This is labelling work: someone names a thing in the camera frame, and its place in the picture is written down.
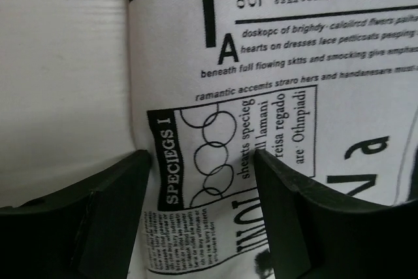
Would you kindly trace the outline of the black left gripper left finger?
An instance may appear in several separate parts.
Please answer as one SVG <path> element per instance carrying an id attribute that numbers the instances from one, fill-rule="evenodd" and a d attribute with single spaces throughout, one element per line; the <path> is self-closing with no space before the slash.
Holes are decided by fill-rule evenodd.
<path id="1" fill-rule="evenodd" d="M 2 278 L 126 278 L 151 168 L 139 150 L 21 206 L 1 209 Z"/>

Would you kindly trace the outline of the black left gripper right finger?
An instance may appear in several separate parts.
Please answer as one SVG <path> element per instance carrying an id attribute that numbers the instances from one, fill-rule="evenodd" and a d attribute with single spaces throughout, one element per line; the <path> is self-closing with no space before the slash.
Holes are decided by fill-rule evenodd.
<path id="1" fill-rule="evenodd" d="M 363 201 L 264 150 L 255 178 L 276 278 L 416 278 L 417 201 Z"/>

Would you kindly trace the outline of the newspaper print cloth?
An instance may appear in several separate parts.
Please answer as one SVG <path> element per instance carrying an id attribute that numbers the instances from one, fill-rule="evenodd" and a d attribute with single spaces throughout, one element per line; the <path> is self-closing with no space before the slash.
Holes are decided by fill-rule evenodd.
<path id="1" fill-rule="evenodd" d="M 365 201 L 417 198 L 417 0 L 128 0 L 136 145 L 153 157 L 134 278 L 279 278 L 266 150 Z"/>

